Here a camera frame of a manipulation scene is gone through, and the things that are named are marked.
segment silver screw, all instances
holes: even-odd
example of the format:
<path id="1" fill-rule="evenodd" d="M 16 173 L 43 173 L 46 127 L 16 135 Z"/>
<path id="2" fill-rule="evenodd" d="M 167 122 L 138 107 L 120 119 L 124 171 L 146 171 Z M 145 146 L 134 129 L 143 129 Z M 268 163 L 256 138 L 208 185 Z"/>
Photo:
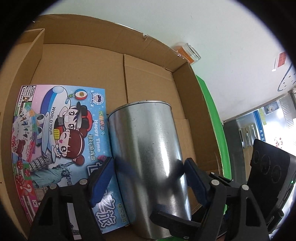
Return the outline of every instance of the silver screw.
<path id="1" fill-rule="evenodd" d="M 55 183 L 50 184 L 49 188 L 54 190 L 56 189 L 57 185 Z"/>
<path id="2" fill-rule="evenodd" d="M 87 184 L 87 179 L 81 179 L 81 180 L 79 181 L 79 183 L 80 183 L 81 185 L 85 185 L 85 184 Z"/>
<path id="3" fill-rule="evenodd" d="M 243 185 L 242 185 L 242 189 L 244 189 L 245 191 L 248 191 L 248 190 L 249 190 L 249 186 L 246 185 L 246 184 L 243 184 Z"/>
<path id="4" fill-rule="evenodd" d="M 216 179 L 213 179 L 211 180 L 211 183 L 214 185 L 214 186 L 218 186 L 220 184 L 220 182 Z"/>

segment cardboard box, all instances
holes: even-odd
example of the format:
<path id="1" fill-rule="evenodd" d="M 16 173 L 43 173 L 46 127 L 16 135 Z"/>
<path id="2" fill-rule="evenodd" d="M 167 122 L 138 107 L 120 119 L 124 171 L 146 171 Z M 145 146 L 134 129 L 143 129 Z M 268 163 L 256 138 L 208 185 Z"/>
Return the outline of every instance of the cardboard box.
<path id="1" fill-rule="evenodd" d="M 17 197 L 11 129 L 21 85 L 82 85 L 106 90 L 107 114 L 133 101 L 156 99 L 172 106 L 183 158 L 222 174 L 221 157 L 203 94 L 191 66 L 168 46 L 141 32 L 80 15 L 44 15 L 29 27 L 0 72 L 1 201 L 25 235 L 29 223 Z M 189 189 L 192 210 L 199 204 Z M 131 227 L 107 240 L 144 240 Z"/>

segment silver metal cylinder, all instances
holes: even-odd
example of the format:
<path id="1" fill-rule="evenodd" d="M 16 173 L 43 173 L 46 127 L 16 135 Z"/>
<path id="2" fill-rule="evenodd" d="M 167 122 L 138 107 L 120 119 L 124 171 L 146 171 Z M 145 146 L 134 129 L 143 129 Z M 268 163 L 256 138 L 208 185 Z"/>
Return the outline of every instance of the silver metal cylinder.
<path id="1" fill-rule="evenodd" d="M 140 101 L 109 117 L 112 153 L 124 206 L 134 231 L 147 239 L 171 236 L 153 224 L 153 210 L 190 220 L 180 144 L 168 103 Z"/>

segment green surface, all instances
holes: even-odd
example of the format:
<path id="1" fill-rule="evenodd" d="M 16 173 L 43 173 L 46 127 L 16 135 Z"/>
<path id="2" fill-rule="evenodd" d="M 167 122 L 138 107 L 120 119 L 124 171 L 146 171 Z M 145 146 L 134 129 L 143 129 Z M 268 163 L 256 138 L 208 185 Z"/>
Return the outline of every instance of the green surface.
<path id="1" fill-rule="evenodd" d="M 218 143 L 218 148 L 221 156 L 223 176 L 228 179 L 231 179 L 229 153 L 228 153 L 227 143 L 226 143 L 226 139 L 225 139 L 225 135 L 224 135 L 224 131 L 223 131 L 223 127 L 222 127 L 222 123 L 221 123 L 218 111 L 216 109 L 212 96 L 207 88 L 207 85 L 197 75 L 196 75 L 196 78 L 198 80 L 198 83 L 200 84 L 200 88 L 204 95 L 205 102 L 207 103 L 207 108 L 209 110 L 209 114 L 211 117 L 214 133 L 216 136 L 216 140 Z M 160 239 L 159 241 L 183 241 L 183 240 L 176 237 L 170 237 L 170 238 Z"/>

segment board game box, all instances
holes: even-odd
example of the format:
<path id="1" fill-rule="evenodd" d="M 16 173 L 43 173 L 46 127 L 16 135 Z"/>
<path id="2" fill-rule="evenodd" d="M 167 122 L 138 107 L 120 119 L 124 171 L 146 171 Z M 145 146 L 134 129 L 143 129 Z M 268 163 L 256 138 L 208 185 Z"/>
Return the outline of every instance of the board game box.
<path id="1" fill-rule="evenodd" d="M 111 156 L 105 90 L 22 86 L 11 147 L 17 191 L 31 223 L 50 184 L 74 185 Z M 80 239 L 73 204 L 68 204 L 68 212 L 74 238 Z M 116 175 L 93 212 L 103 233 L 129 223 Z"/>

